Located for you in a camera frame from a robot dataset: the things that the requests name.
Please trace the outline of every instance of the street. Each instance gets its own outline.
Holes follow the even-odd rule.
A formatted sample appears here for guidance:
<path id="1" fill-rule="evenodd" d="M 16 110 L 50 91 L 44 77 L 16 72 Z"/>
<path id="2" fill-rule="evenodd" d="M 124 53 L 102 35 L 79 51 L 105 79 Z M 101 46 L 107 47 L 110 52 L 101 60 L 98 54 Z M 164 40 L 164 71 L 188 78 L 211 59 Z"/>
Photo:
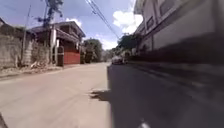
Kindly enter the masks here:
<path id="1" fill-rule="evenodd" d="M 9 128 L 223 128 L 224 111 L 181 85 L 108 63 L 0 82 Z"/>

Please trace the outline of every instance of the blue sky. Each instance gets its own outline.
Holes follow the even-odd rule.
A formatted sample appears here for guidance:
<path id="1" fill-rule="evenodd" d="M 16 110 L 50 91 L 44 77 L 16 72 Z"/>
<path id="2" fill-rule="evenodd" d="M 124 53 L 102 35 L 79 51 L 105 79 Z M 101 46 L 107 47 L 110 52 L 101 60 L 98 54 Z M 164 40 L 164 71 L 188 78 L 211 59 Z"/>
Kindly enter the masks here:
<path id="1" fill-rule="evenodd" d="M 135 0 L 94 1 L 119 37 L 123 33 L 133 33 L 142 22 L 141 16 L 134 16 L 132 13 Z M 8 24 L 24 26 L 30 3 L 32 3 L 32 10 L 28 27 L 39 26 L 40 23 L 34 18 L 43 17 L 44 0 L 0 0 L 0 17 Z M 85 0 L 64 0 L 61 11 L 63 17 L 56 15 L 55 22 L 76 21 L 87 35 L 86 38 L 99 39 L 104 49 L 110 49 L 117 45 L 116 36 L 97 15 L 92 13 L 91 7 Z"/>

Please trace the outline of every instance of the white wall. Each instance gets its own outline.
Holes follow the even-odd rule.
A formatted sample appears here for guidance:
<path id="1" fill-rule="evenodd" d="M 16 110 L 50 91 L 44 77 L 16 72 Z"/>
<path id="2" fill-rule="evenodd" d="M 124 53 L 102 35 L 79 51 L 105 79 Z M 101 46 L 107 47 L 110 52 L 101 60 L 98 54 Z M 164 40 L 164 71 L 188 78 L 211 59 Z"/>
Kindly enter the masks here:
<path id="1" fill-rule="evenodd" d="M 155 49 L 214 31 L 212 0 L 204 0 L 198 7 L 174 21 L 154 35 Z"/>

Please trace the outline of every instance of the white cloud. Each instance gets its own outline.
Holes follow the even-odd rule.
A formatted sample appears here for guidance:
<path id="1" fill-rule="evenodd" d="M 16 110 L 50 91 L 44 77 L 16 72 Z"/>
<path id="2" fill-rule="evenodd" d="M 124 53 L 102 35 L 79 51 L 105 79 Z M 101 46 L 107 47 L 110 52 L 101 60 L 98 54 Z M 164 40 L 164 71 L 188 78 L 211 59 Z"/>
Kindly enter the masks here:
<path id="1" fill-rule="evenodd" d="M 118 26 L 123 33 L 133 33 L 143 21 L 141 15 L 134 15 L 135 0 L 130 0 L 128 11 L 115 11 L 113 24 Z"/>
<path id="2" fill-rule="evenodd" d="M 96 34 L 95 38 L 100 40 L 100 42 L 103 45 L 104 50 L 112 49 L 112 48 L 115 48 L 117 46 L 117 41 L 113 40 L 113 39 L 109 39 L 108 36 Z"/>
<path id="3" fill-rule="evenodd" d="M 81 27 L 82 26 L 82 22 L 80 21 L 80 20 L 78 20 L 78 19 L 76 19 L 76 18 L 66 18 L 66 21 L 75 21 L 76 22 L 76 24 L 79 26 L 79 27 Z"/>

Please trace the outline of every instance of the car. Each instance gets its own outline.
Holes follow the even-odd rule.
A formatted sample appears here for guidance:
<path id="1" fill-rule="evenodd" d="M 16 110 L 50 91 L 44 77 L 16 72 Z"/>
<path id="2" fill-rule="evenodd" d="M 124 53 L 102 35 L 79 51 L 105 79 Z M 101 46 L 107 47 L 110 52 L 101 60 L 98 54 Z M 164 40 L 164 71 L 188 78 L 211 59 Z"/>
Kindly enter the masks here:
<path id="1" fill-rule="evenodd" d="M 120 56 L 114 56 L 112 58 L 112 64 L 124 64 L 123 63 L 123 58 Z"/>

